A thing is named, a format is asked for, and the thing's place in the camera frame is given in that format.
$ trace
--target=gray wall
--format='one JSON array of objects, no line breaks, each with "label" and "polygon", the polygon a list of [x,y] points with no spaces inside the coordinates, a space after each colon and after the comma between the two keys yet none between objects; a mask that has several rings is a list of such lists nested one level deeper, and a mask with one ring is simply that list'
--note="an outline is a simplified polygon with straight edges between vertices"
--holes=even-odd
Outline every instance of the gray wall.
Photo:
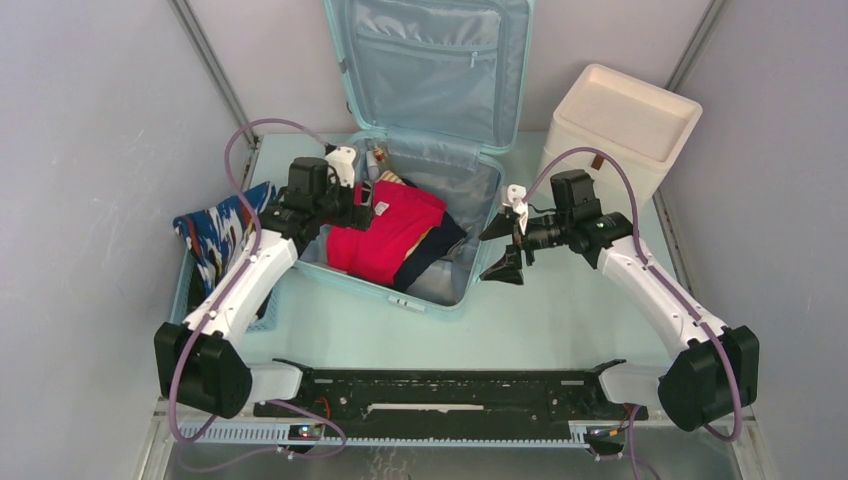
[{"label": "gray wall", "polygon": [[848,2],[733,2],[683,94],[664,188],[700,299],[762,343],[755,412],[783,478],[848,457]]},{"label": "gray wall", "polygon": [[2,2],[0,65],[0,478],[129,478],[234,124],[163,0]]},{"label": "gray wall", "polygon": [[[248,117],[288,116],[319,132],[358,129],[345,108],[324,2],[190,3]],[[547,130],[592,62],[664,85],[709,3],[536,0],[521,129]]]}]

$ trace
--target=blue patterned cloth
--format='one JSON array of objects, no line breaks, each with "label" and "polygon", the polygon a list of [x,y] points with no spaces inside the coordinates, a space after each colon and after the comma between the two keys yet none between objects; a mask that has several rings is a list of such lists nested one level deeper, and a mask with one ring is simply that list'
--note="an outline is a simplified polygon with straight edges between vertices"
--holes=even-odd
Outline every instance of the blue patterned cloth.
[{"label": "blue patterned cloth", "polygon": [[[265,182],[244,195],[250,205],[261,212],[276,198],[276,188]],[[253,230],[250,214],[235,195],[208,210],[175,218],[174,227],[185,239],[197,264],[207,296],[238,258],[237,252],[244,249],[249,236],[245,233]]]}]

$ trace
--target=white bin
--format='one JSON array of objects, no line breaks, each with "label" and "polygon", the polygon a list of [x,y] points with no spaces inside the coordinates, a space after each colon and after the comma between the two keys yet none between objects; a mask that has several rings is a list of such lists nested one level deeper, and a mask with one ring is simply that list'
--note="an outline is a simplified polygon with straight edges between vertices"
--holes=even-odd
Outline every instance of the white bin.
[{"label": "white bin", "polygon": [[[624,168],[641,210],[674,165],[701,112],[697,102],[607,67],[589,65],[554,112],[539,173],[570,148],[595,147]],[[586,170],[595,179],[604,213],[617,211],[630,218],[624,183],[606,162],[598,170],[592,168],[594,160],[591,153],[572,155],[552,173]],[[547,182],[538,192],[550,198]]]}]

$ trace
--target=light blue suitcase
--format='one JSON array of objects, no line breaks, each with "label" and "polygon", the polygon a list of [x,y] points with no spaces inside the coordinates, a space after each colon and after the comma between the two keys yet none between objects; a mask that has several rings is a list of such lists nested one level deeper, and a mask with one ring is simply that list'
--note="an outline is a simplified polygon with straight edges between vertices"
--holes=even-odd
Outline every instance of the light blue suitcase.
[{"label": "light blue suitcase", "polygon": [[467,243],[399,293],[326,266],[329,228],[304,252],[304,275],[435,317],[462,312],[484,265],[477,236],[497,209],[530,44],[532,0],[325,0],[350,107],[349,140],[388,147],[392,170],[446,201]]}]

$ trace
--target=white tag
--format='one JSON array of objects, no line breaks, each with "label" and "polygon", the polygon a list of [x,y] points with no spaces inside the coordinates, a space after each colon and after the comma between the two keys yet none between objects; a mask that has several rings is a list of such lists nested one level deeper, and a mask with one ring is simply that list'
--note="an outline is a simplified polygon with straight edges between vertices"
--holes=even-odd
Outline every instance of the white tag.
[{"label": "white tag", "polygon": [[388,204],[388,203],[386,203],[386,202],[380,202],[380,203],[378,203],[378,204],[377,204],[377,206],[376,206],[376,207],[374,207],[374,213],[376,213],[376,214],[377,214],[377,216],[379,217],[380,215],[382,215],[382,214],[383,214],[383,212],[385,212],[385,211],[386,211],[386,210],[388,210],[388,209],[389,209],[389,204]]}]

